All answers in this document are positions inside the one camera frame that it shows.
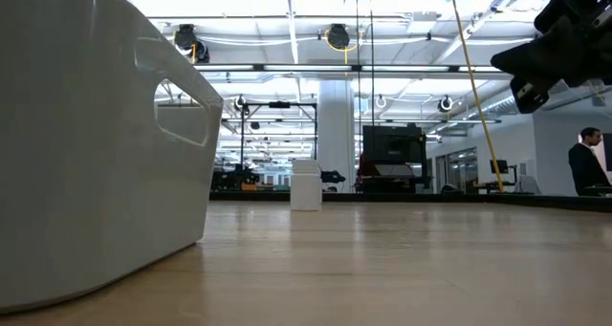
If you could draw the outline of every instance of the white column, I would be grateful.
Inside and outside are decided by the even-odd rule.
[[[323,80],[318,95],[318,151],[322,170],[336,170],[346,178],[338,193],[353,192],[355,184],[355,125],[350,80]]]

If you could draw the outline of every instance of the black monitor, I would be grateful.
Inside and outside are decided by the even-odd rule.
[[[363,126],[363,156],[380,164],[422,163],[426,136],[418,127]]]
[[[506,160],[497,160],[497,167],[499,168],[499,174],[508,174],[510,172],[508,170],[508,162]],[[493,160],[491,160],[491,173],[495,173],[495,165],[493,164]]]

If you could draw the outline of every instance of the man in dark suit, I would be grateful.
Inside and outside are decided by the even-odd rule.
[[[610,186],[600,162],[595,156],[592,146],[601,143],[601,131],[596,128],[586,128],[580,132],[582,142],[570,149],[570,166],[574,176],[574,185],[579,196],[597,196],[585,190],[591,186]]]

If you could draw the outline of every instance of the wooden floor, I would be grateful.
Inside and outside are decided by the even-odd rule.
[[[197,246],[0,325],[612,324],[612,216],[213,203]]]

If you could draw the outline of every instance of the white wall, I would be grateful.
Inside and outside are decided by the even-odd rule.
[[[534,115],[537,143],[537,177],[547,195],[576,196],[568,151],[578,142],[579,132],[589,126],[612,133],[612,120],[599,114],[571,116],[538,113]]]
[[[536,179],[536,140],[534,136],[534,121],[531,115],[501,117],[499,124],[489,124],[495,156],[498,160],[507,160],[508,164],[519,164],[532,161]],[[495,175],[491,173],[492,158],[482,125],[476,125],[469,131],[467,138],[443,139],[444,143],[427,148],[427,157],[435,158],[456,151],[476,147],[478,154],[478,182],[491,182]]]

